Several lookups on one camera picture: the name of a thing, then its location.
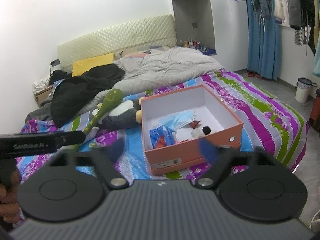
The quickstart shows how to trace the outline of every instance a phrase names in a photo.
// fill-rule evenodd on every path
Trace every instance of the human hand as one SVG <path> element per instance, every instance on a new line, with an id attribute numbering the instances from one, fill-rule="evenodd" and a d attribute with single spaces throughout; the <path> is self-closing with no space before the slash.
<path id="1" fill-rule="evenodd" d="M 17 187 L 21 182 L 21 175 L 18 169 L 12 172 L 10 176 L 12 187 L 6 190 L 5 186 L 0 184 L 0 216 L 7 223 L 18 223 L 20 217 L 20 207 L 17 203 Z"/>

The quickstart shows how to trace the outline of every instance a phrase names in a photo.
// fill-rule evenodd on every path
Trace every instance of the silver screw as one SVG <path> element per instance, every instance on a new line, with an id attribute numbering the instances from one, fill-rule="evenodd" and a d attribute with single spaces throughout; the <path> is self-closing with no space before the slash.
<path id="1" fill-rule="evenodd" d="M 123 178 L 114 178 L 111 180 L 111 184 L 115 187 L 123 186 L 127 183 L 127 181 Z"/>
<path id="2" fill-rule="evenodd" d="M 198 180 L 198 184 L 203 187 L 211 186 L 213 184 L 213 180 L 210 178 L 201 178 Z"/>

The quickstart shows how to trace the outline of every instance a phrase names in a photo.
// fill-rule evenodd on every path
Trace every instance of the orange box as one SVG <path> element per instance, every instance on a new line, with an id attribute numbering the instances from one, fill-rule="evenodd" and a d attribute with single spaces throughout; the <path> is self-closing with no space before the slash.
<path id="1" fill-rule="evenodd" d="M 142 142 L 153 175 L 163 175 L 193 165 L 204 163 L 199 153 L 198 139 L 153 149 L 149 131 L 159 126 L 159 120 L 169 114 L 192 110 L 199 129 L 209 126 L 212 132 L 206 139 L 217 146 L 239 148 L 243 122 L 217 98 L 206 86 L 199 85 L 165 94 L 143 98 Z M 177 130 L 178 141 L 191 138 L 192 128 L 185 126 Z"/>

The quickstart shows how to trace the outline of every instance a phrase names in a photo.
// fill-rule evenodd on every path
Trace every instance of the barcode label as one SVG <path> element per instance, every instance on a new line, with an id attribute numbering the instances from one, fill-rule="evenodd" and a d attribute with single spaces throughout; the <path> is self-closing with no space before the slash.
<path id="1" fill-rule="evenodd" d="M 155 170 L 155 169 L 167 168 L 177 164 L 181 164 L 181 158 L 165 161 L 162 163 L 151 164 L 151 169 Z"/>

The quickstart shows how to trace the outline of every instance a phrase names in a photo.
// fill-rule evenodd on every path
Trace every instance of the white trash can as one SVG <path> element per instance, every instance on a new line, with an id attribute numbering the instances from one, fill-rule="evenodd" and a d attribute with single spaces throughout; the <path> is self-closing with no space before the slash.
<path id="1" fill-rule="evenodd" d="M 307 78 L 298 78 L 296 85 L 296 100 L 302 104 L 307 102 L 310 87 L 318 87 L 316 83 L 313 83 L 310 79 Z"/>

